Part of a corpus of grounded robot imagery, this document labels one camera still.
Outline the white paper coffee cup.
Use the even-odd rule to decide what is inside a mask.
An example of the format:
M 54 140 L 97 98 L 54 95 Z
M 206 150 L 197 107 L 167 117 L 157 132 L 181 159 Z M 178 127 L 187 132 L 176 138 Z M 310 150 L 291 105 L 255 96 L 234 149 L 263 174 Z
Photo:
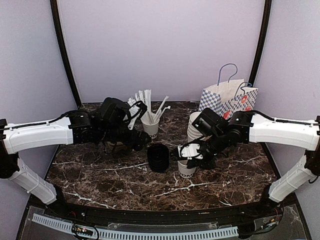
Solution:
M 179 175 L 185 179 L 191 178 L 197 169 L 196 167 L 188 168 L 187 163 L 188 163 L 188 160 L 177 161 Z

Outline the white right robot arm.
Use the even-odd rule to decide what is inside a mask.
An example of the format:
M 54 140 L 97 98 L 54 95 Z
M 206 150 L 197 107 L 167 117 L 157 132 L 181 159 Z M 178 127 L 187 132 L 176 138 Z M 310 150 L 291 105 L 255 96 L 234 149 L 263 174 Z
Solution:
M 291 120 L 270 117 L 257 110 L 237 111 L 228 119 L 206 108 L 192 125 L 206 137 L 179 147 L 178 156 L 187 167 L 213 169 L 215 159 L 237 143 L 274 143 L 300 147 L 304 155 L 284 176 L 264 190 L 255 213 L 266 217 L 289 194 L 320 175 L 320 120 Z

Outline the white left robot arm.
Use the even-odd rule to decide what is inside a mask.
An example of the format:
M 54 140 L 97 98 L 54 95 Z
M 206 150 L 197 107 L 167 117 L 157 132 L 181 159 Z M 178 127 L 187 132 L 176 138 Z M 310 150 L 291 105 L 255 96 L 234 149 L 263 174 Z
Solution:
M 140 151 L 151 142 L 151 137 L 129 126 L 128 120 L 120 114 L 107 118 L 96 112 L 75 110 L 56 119 L 25 124 L 7 123 L 1 119 L 0 177 L 37 197 L 58 217 L 67 218 L 71 208 L 65 203 L 62 190 L 27 167 L 19 152 L 53 145 L 105 142 L 120 142 L 130 150 Z

